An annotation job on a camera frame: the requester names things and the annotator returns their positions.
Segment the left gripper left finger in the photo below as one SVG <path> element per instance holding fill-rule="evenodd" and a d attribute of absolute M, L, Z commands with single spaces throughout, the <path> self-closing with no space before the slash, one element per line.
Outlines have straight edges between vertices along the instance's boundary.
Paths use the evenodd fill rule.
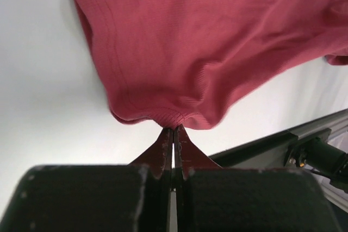
<path fill-rule="evenodd" d="M 173 131 L 128 165 L 37 165 L 20 179 L 1 231 L 168 231 Z"/>

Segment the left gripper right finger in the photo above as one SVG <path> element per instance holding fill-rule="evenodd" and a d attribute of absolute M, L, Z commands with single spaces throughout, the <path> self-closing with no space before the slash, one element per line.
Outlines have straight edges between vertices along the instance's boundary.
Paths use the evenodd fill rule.
<path fill-rule="evenodd" d="M 340 231 L 318 182 L 296 168 L 222 168 L 173 134 L 179 231 Z"/>

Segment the pink tank top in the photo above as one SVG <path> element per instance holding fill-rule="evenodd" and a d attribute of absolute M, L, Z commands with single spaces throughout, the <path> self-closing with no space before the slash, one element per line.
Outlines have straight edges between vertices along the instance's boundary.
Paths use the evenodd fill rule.
<path fill-rule="evenodd" d="M 347 63 L 347 0 L 74 0 L 113 116 L 210 129 L 319 57 Z"/>

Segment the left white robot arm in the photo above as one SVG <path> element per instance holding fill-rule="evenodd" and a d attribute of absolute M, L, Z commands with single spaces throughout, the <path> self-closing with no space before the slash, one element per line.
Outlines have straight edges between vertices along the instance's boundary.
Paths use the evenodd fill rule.
<path fill-rule="evenodd" d="M 339 231 L 315 175 L 347 190 L 330 129 L 283 131 L 206 156 L 184 127 L 163 129 L 128 165 L 42 165 L 21 178 L 1 231 Z"/>

